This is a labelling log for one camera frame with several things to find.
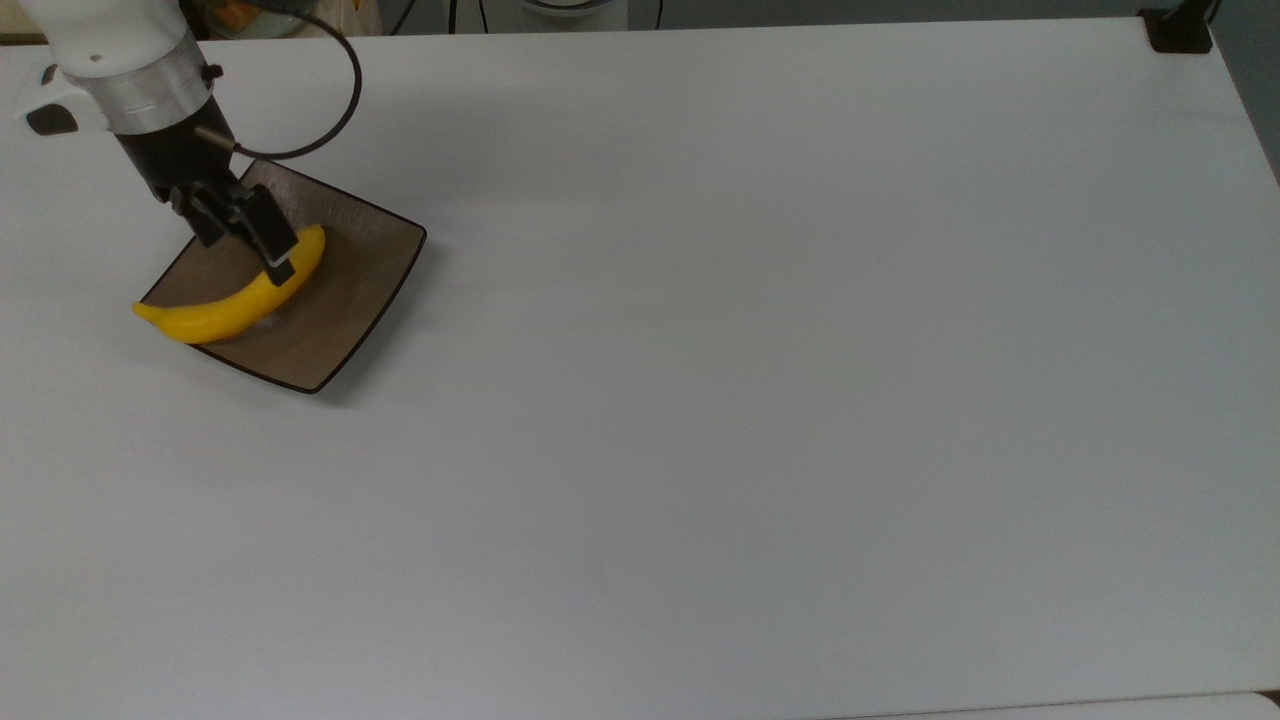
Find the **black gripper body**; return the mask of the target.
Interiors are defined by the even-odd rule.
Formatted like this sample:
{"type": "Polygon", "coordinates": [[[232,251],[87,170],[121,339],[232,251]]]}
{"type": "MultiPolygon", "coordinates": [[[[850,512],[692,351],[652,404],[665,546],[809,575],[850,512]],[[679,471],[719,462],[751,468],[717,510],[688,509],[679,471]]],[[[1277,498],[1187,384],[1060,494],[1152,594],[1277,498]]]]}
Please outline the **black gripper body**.
{"type": "Polygon", "coordinates": [[[142,135],[115,135],[143,182],[169,204],[221,206],[248,196],[230,170],[232,152],[197,135],[233,133],[220,108],[200,108],[174,126],[142,135]]]}

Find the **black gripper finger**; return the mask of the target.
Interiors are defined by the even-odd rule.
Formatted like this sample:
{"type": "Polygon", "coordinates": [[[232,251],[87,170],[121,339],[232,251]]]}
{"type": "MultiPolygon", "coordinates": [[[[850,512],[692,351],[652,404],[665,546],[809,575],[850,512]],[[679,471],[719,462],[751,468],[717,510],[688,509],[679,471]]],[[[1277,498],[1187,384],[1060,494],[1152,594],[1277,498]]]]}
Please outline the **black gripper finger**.
{"type": "Polygon", "coordinates": [[[232,192],[232,220],[237,234],[257,254],[262,272],[275,287],[294,277],[291,252],[296,233],[271,192],[261,184],[232,192]]]}
{"type": "Polygon", "coordinates": [[[168,202],[175,214],[182,217],[195,233],[195,238],[205,249],[219,243],[232,234],[229,220],[221,214],[218,199],[202,188],[172,188],[168,202]]]}

